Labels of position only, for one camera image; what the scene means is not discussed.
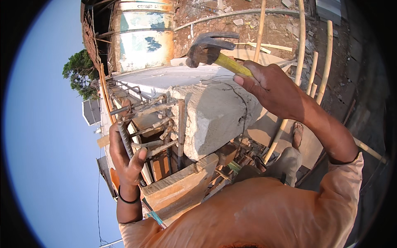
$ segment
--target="blue sky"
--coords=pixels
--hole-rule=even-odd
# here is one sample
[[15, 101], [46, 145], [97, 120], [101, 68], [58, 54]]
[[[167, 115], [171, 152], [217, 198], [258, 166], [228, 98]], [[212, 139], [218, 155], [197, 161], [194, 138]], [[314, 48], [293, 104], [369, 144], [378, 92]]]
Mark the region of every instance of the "blue sky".
[[[22, 211], [45, 247], [100, 245], [98, 126], [87, 125], [82, 98], [62, 78], [63, 65], [83, 48], [80, 0], [51, 1], [21, 47], [7, 93], [8, 169]], [[99, 214], [102, 238], [120, 239], [116, 202], [102, 176]]]

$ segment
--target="hammer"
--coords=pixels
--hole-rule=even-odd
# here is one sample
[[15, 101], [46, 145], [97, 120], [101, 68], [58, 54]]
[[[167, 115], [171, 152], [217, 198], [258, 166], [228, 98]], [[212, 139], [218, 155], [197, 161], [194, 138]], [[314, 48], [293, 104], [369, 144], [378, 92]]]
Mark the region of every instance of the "hammer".
[[215, 63], [233, 73], [240, 73], [253, 77], [251, 71], [233, 59], [221, 53], [221, 49], [233, 50], [236, 45], [216, 38], [235, 38], [240, 35], [234, 32], [209, 32], [200, 34], [187, 52], [186, 64], [190, 68], [197, 68], [199, 63], [211, 65]]

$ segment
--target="pants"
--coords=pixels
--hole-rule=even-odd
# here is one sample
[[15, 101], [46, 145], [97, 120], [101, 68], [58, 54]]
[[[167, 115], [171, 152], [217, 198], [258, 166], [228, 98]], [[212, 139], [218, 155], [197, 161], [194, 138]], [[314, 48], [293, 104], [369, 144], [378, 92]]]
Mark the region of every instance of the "pants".
[[241, 182], [253, 177], [273, 177], [281, 180], [281, 175], [284, 172], [286, 174], [285, 183], [291, 187], [295, 187], [297, 181], [296, 173], [301, 165], [301, 153], [290, 146], [284, 149], [277, 161], [270, 165], [265, 172], [261, 173], [255, 166], [246, 165], [240, 170], [232, 183]]

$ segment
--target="sandal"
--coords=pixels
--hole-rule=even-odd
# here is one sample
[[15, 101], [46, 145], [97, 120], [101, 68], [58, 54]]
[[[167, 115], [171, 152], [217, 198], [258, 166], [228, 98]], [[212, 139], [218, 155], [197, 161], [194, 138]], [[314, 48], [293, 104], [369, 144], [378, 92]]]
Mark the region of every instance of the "sandal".
[[[302, 125], [302, 130], [304, 130], [304, 127], [303, 127], [303, 124], [302, 123], [300, 123], [299, 121], [296, 121], [296, 122], [294, 122], [294, 126], [295, 126], [295, 123], [299, 123], [299, 124], [301, 124]], [[299, 135], [301, 136], [301, 141], [300, 141], [300, 143], [299, 143], [299, 146], [298, 146], [298, 148], [301, 146], [301, 143], [302, 143], [302, 140], [303, 140], [303, 134], [301, 133], [301, 131], [296, 127], [296, 128], [294, 128], [294, 130], [292, 131], [292, 133], [295, 135], [295, 131], [297, 131], [298, 133], [299, 133]]]

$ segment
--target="orange shirt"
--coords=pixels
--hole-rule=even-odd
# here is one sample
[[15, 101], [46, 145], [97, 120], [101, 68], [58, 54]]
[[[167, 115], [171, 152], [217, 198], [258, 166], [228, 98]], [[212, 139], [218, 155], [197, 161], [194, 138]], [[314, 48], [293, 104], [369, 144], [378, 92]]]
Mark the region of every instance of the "orange shirt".
[[329, 163], [314, 192], [257, 177], [224, 188], [162, 230], [119, 224], [125, 247], [343, 247], [357, 214], [364, 160]]

